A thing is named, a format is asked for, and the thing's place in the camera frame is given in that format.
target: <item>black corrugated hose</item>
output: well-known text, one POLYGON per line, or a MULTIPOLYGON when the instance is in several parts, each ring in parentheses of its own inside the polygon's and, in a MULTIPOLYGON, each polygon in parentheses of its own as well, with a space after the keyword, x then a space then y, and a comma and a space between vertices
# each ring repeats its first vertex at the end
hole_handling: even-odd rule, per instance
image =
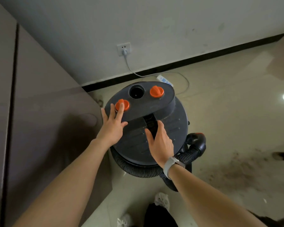
MULTIPOLYGON (((190 145, 190 147, 186 148, 188 149, 187 151, 179 153, 175 157, 187 165, 204 153, 206 149, 205 135, 202 133, 190 133, 186 136, 184 145, 190 145)), ((152 178, 163 173, 163 169, 158 165, 137 166, 127 162, 113 147, 111 147, 110 150, 118 166, 130 175, 139 178, 152 178)))

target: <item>white sneaker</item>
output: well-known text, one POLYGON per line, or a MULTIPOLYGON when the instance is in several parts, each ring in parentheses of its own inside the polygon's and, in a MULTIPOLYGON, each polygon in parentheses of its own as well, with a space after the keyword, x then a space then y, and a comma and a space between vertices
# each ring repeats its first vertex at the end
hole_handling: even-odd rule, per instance
POLYGON ((164 194, 162 192, 157 193, 155 195, 155 202, 154 203, 155 203, 156 206, 164 207, 169 212, 169 199, 168 199, 167 194, 164 194))
POLYGON ((131 227, 133 226, 133 219, 126 213, 121 218, 117 219, 117 227, 131 227))

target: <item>round hole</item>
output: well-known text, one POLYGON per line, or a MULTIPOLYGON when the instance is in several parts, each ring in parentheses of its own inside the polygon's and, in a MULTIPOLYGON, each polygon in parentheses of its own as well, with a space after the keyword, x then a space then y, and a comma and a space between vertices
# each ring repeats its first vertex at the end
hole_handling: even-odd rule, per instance
POLYGON ((133 99, 140 99, 144 95, 144 88, 140 85, 132 86, 132 88, 129 90, 129 95, 133 99))

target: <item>black pants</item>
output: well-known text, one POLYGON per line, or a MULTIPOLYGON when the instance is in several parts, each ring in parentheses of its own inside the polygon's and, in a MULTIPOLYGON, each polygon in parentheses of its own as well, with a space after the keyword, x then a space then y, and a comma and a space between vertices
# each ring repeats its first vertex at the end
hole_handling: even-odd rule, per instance
POLYGON ((144 217, 144 227, 178 227, 174 218, 167 209, 152 203, 148 206, 144 217))

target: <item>vacuum cleaner lid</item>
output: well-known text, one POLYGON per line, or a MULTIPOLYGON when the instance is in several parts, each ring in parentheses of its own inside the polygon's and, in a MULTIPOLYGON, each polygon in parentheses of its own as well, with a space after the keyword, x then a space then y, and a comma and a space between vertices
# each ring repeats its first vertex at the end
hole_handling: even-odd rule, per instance
POLYGON ((111 103, 118 110, 121 102, 125 104, 122 121, 127 121, 128 125, 114 148, 122 157, 137 165, 156 164, 149 151, 144 129, 148 128, 155 138, 157 120, 163 122, 167 135, 173 141, 174 154, 178 153, 185 142, 188 120, 172 86, 162 82, 130 84, 107 102, 106 114, 110 114, 111 103))

